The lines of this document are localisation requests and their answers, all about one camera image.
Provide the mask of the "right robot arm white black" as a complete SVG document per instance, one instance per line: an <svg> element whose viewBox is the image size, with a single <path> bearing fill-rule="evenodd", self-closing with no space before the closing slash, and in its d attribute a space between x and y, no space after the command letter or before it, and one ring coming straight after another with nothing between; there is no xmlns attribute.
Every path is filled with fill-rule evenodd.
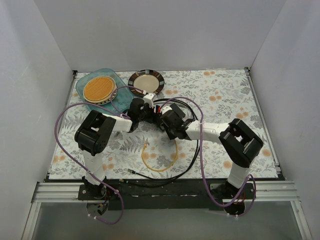
<svg viewBox="0 0 320 240"><path fill-rule="evenodd" d="M183 120L184 116L170 107L161 111L161 125L169 138L198 140L200 148L204 141L222 145L232 160L232 167L221 190L232 199L239 198L245 192L252 163L264 146L261 138L238 118L229 123L204 123Z"/></svg>

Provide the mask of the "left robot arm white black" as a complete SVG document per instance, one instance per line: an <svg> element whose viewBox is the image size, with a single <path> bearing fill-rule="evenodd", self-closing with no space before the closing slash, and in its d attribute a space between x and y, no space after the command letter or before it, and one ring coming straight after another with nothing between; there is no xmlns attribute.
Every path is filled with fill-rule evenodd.
<svg viewBox="0 0 320 240"><path fill-rule="evenodd" d="M126 112L130 119L123 116L103 114L92 110L75 133L74 140L82 151L86 173L82 177L85 190L95 200L103 199L107 190L102 182L106 181L103 169L102 152L113 132L134 132L140 122L155 124L159 118L160 106L151 100L134 98Z"/></svg>

